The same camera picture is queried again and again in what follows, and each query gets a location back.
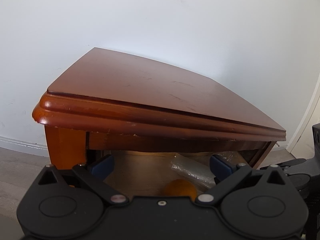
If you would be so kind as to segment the brown wooden drawer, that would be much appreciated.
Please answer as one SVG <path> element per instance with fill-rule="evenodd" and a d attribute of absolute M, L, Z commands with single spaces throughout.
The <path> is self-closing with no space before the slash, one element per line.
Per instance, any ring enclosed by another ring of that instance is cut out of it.
<path fill-rule="evenodd" d="M 204 155 L 205 153 L 209 152 L 180 154 Z M 175 154 L 177 153 L 113 151 L 114 171 L 104 180 L 104 183 L 129 198 L 133 196 L 160 196 L 161 190 L 167 183 L 176 179 L 187 180 L 171 169 L 171 160 Z M 193 184 L 198 193 L 203 193 L 206 190 L 206 188 Z"/>

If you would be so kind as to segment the clear plastic wrapper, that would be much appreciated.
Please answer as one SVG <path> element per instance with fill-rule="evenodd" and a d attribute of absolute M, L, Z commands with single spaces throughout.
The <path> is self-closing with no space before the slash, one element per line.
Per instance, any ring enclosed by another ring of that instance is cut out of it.
<path fill-rule="evenodd" d="M 171 169 L 199 187 L 210 189 L 220 182 L 210 171 L 209 160 L 213 154 L 223 157 L 233 165 L 246 162 L 236 151 L 209 152 L 204 155 L 181 155 L 177 153 L 171 160 Z"/>

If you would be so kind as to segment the white door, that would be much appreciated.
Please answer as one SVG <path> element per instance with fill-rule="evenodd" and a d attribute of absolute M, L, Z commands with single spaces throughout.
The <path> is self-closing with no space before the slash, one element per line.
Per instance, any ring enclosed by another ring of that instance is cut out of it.
<path fill-rule="evenodd" d="M 295 158 L 311 159 L 314 156 L 312 126 L 319 123 L 319 81 L 312 96 L 308 112 L 295 137 L 290 141 L 287 151 Z"/>

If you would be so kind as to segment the orange round fruit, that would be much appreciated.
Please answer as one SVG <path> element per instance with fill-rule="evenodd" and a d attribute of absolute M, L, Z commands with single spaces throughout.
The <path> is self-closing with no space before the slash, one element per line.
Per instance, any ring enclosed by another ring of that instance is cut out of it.
<path fill-rule="evenodd" d="M 197 197 L 195 185 L 185 179 L 176 179 L 167 183 L 161 190 L 166 197 L 189 197 L 192 201 Z"/>

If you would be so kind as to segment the brown wooden nightstand cabinet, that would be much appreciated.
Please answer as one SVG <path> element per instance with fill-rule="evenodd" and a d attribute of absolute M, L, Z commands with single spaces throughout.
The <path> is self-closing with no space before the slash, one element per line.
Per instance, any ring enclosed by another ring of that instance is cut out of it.
<path fill-rule="evenodd" d="M 151 59 L 93 48 L 35 106 L 59 169 L 108 151 L 240 152 L 257 167 L 286 131 L 218 82 Z"/>

